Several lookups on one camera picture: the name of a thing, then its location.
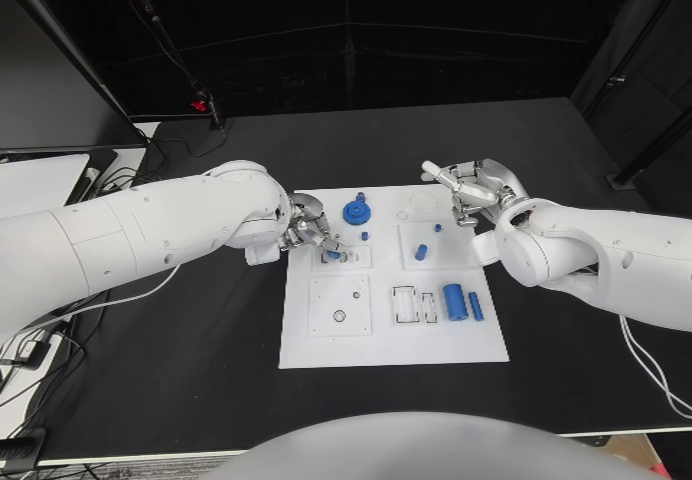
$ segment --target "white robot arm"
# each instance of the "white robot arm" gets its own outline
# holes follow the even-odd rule
[[[134,187],[0,220],[0,343],[46,312],[222,245],[250,265],[311,244],[338,252],[321,203],[285,194],[265,168],[229,162],[204,175]]]
[[[477,212],[496,224],[471,242],[481,265],[498,260],[521,285],[692,331],[692,221],[530,199],[493,160],[444,169],[425,162],[422,169],[422,179],[451,189],[457,224],[475,226]]]

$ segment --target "black table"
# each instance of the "black table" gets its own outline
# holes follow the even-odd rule
[[[196,151],[219,139],[201,120],[165,123],[155,136],[184,138]],[[566,99],[237,118],[204,157],[177,143],[161,148],[167,177],[249,159],[288,191],[415,184],[425,159],[493,158],[534,197],[647,209],[635,192],[608,189],[615,164]],[[408,410],[559,434],[692,427],[630,357],[615,315],[521,287],[498,264],[485,275],[508,363],[278,370],[285,269],[285,255],[248,267],[243,252],[222,248],[181,266],[158,293],[106,310],[85,365],[41,415],[43,460],[242,450],[323,421]],[[164,276],[111,298],[148,291]],[[635,322],[632,333],[690,398],[692,336]]]

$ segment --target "blue object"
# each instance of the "blue object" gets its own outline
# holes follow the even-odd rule
[[[468,294],[468,303],[471,304],[472,318],[480,322],[483,320],[483,310],[480,310],[478,296],[475,295],[475,292]]]
[[[428,253],[428,246],[426,245],[418,245],[418,251],[415,252],[415,259],[421,262],[425,260],[425,254]]]
[[[357,192],[356,200],[343,207],[343,220],[348,225],[361,225],[370,219],[370,207],[364,203],[364,193]]]
[[[449,283],[442,287],[442,292],[449,320],[465,320],[468,318],[468,310],[465,309],[461,285],[458,283]]]

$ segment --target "black wall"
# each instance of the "black wall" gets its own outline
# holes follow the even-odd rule
[[[193,113],[129,0],[44,2],[126,112]],[[568,95],[624,0],[152,3],[224,113],[259,115]]]

